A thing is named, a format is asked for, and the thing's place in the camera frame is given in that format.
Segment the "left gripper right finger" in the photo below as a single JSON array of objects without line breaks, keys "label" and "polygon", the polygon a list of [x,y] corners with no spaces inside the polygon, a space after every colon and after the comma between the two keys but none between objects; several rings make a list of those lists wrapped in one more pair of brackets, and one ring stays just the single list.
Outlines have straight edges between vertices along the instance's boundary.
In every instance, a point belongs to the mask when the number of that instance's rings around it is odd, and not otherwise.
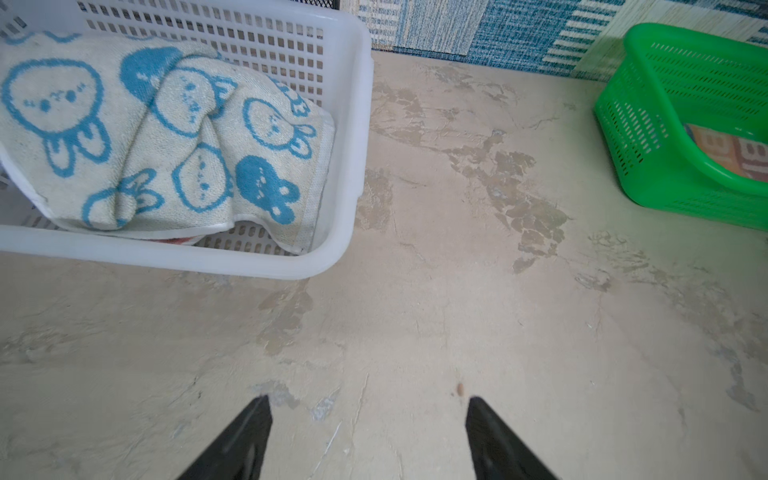
[{"label": "left gripper right finger", "polygon": [[554,473],[479,396],[469,399],[465,429],[478,480],[556,479]]}]

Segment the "blue bunny pattern towel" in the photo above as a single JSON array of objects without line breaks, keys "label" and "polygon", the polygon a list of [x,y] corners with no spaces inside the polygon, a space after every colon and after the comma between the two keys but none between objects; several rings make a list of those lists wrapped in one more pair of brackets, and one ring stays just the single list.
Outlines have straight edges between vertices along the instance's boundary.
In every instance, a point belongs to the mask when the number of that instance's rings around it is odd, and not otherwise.
[{"label": "blue bunny pattern towel", "polygon": [[194,41],[30,33],[1,44],[1,162],[56,226],[145,240],[238,222],[311,247],[335,126]]}]

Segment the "orange blue lettered towel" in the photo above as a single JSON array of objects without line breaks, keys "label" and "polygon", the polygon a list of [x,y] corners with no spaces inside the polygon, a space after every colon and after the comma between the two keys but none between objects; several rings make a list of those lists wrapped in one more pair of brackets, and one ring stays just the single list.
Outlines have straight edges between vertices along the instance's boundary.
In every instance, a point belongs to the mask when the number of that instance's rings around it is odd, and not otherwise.
[{"label": "orange blue lettered towel", "polygon": [[767,145],[747,138],[685,124],[697,147],[730,172],[755,181],[767,182]]}]

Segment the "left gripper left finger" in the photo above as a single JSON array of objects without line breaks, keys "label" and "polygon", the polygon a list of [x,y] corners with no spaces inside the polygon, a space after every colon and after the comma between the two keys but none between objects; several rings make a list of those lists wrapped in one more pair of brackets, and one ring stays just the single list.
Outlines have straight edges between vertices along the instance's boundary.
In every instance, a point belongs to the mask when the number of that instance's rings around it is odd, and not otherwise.
[{"label": "left gripper left finger", "polygon": [[272,423],[269,396],[254,398],[178,480],[259,479]]}]

